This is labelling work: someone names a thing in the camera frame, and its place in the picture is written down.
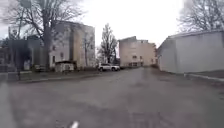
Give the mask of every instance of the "white wall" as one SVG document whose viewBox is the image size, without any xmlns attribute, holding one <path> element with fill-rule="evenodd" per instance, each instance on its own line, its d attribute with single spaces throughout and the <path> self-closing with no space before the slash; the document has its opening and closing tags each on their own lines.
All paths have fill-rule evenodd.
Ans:
<svg viewBox="0 0 224 128">
<path fill-rule="evenodd" d="M 161 71 L 178 73 L 176 43 L 171 39 L 167 39 L 162 46 L 158 55 L 158 63 Z"/>
<path fill-rule="evenodd" d="M 50 67 L 54 67 L 53 56 L 55 56 L 55 62 L 67 61 L 69 60 L 69 39 L 71 34 L 71 29 L 69 24 L 58 24 L 54 30 L 53 39 L 50 45 Z"/>
<path fill-rule="evenodd" d="M 221 32 L 177 37 L 179 72 L 224 69 L 224 44 Z"/>
<path fill-rule="evenodd" d="M 95 67 L 96 60 L 95 60 L 95 29 L 90 26 L 83 27 L 83 33 L 80 35 L 82 38 L 81 42 L 81 65 L 83 67 Z M 85 60 L 85 41 L 88 44 L 86 46 L 87 49 L 87 64 Z"/>
</svg>

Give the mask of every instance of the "car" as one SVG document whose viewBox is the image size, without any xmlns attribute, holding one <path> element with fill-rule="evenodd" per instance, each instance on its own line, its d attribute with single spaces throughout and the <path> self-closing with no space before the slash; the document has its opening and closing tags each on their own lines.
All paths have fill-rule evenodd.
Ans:
<svg viewBox="0 0 224 128">
<path fill-rule="evenodd" d="M 105 71 L 105 70 L 111 70 L 111 71 L 119 71 L 120 70 L 120 66 L 117 65 L 112 65 L 112 64 L 99 64 L 98 65 L 98 70 L 99 71 Z"/>
</svg>

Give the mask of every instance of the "roof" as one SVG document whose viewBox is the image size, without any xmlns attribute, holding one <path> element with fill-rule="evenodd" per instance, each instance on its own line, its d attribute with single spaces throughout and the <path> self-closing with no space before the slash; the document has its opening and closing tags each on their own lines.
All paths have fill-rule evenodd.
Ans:
<svg viewBox="0 0 224 128">
<path fill-rule="evenodd" d="M 158 48 L 158 52 L 161 51 L 162 49 L 162 45 L 164 44 L 164 42 L 168 39 L 174 39 L 174 38 L 180 38 L 180 37 L 187 37 L 187 36 L 196 36 L 196 35 L 202 35 L 202 34 L 208 34 L 208 33 L 215 33 L 215 32 L 224 32 L 224 30 L 209 30 L 209 31 L 195 31 L 195 32 L 188 32 L 188 33 L 180 33 L 180 34 L 176 34 L 176 35 L 171 35 L 168 36 L 163 43 L 159 46 Z"/>
<path fill-rule="evenodd" d="M 76 64 L 75 61 L 59 61 L 59 62 L 56 62 L 55 64 Z"/>
<path fill-rule="evenodd" d="M 195 32 L 187 32 L 187 33 L 180 33 L 176 35 L 169 36 L 169 38 L 178 38 L 178 37 L 186 37 L 186 36 L 195 36 L 207 33 L 214 33 L 214 32 L 224 32 L 223 30 L 209 30 L 209 31 L 195 31 Z"/>
<path fill-rule="evenodd" d="M 64 20 L 57 20 L 55 22 L 58 22 L 58 23 L 65 23 L 65 24 L 71 24 L 71 25 L 76 25 L 76 26 L 85 26 L 85 27 L 91 27 L 91 28 L 94 28 L 93 26 L 89 26 L 89 25 L 85 25 L 83 23 L 78 23 L 78 22 L 72 22 L 72 21 L 64 21 Z"/>
<path fill-rule="evenodd" d="M 131 42 L 131 41 L 136 41 L 137 40 L 137 38 L 136 38 L 136 36 L 132 36 L 132 37 L 128 37 L 128 38 L 124 38 L 124 39 L 121 39 L 121 40 L 118 40 L 120 43 L 121 42 Z"/>
</svg>

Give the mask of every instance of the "asphalt pavement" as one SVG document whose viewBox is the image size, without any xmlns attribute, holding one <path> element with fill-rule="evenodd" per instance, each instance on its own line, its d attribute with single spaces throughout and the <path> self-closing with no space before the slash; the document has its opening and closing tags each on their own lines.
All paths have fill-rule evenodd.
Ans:
<svg viewBox="0 0 224 128">
<path fill-rule="evenodd" d="M 224 128 L 223 87 L 150 68 L 8 90 L 16 128 Z"/>
</svg>

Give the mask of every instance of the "white shed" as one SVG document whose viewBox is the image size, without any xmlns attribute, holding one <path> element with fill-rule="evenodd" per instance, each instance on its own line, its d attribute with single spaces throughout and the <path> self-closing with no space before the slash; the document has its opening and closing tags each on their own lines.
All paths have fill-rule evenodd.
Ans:
<svg viewBox="0 0 224 128">
<path fill-rule="evenodd" d="M 158 48 L 158 63 L 173 73 L 224 70 L 224 31 L 169 36 Z"/>
</svg>

